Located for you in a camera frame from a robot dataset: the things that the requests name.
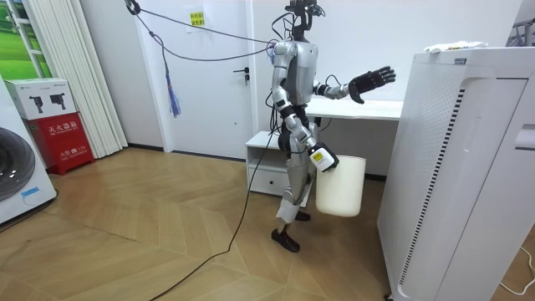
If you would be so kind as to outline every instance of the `wooden floor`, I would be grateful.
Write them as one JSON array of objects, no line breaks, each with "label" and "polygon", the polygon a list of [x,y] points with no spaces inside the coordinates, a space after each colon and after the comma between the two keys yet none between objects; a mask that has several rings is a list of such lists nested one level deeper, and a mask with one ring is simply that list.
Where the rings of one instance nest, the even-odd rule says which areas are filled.
[{"label": "wooden floor", "polygon": [[[59,198],[0,234],[0,300],[146,301],[226,249],[245,197],[245,166],[128,149],[53,176]],[[279,198],[252,194],[234,247],[160,300],[383,300],[390,291],[376,228],[384,183],[365,183],[358,217],[308,206],[290,234],[270,238]],[[535,253],[535,235],[526,245]],[[506,283],[529,281],[519,255]],[[492,301],[514,298],[498,289]]]}]

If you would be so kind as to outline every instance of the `washing machine door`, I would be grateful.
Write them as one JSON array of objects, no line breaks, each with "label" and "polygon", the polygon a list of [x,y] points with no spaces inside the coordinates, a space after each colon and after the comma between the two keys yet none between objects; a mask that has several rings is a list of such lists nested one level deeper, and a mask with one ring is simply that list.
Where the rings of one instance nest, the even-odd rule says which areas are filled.
[{"label": "washing machine door", "polygon": [[34,170],[35,154],[28,142],[0,128],[0,202],[20,191]]}]

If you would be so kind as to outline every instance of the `door handle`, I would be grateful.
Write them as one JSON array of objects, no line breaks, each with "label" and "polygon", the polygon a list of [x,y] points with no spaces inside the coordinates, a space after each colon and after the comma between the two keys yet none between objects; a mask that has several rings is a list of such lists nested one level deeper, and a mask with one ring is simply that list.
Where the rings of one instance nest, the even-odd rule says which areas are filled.
[{"label": "door handle", "polygon": [[233,73],[245,72],[245,74],[249,74],[249,67],[245,67],[245,69],[243,69],[243,70],[234,70],[232,72]]}]

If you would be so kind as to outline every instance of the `window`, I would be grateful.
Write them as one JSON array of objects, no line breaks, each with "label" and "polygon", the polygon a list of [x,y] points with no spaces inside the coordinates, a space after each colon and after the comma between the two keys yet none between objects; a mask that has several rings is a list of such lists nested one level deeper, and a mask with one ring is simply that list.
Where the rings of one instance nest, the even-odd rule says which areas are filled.
[{"label": "window", "polygon": [[0,0],[0,74],[4,79],[52,77],[22,0]]}]

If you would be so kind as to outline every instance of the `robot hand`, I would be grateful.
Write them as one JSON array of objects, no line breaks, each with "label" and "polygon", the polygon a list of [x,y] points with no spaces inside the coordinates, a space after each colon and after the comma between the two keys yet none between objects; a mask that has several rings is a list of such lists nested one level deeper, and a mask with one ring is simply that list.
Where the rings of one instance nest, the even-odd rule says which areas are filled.
[{"label": "robot hand", "polygon": [[360,98],[361,94],[394,82],[395,71],[391,69],[390,66],[375,71],[368,71],[368,73],[362,74],[351,80],[349,83],[349,95],[352,100],[359,104],[363,104],[364,101]]},{"label": "robot hand", "polygon": [[330,171],[339,164],[338,157],[322,142],[308,150],[310,160],[321,172]]}]

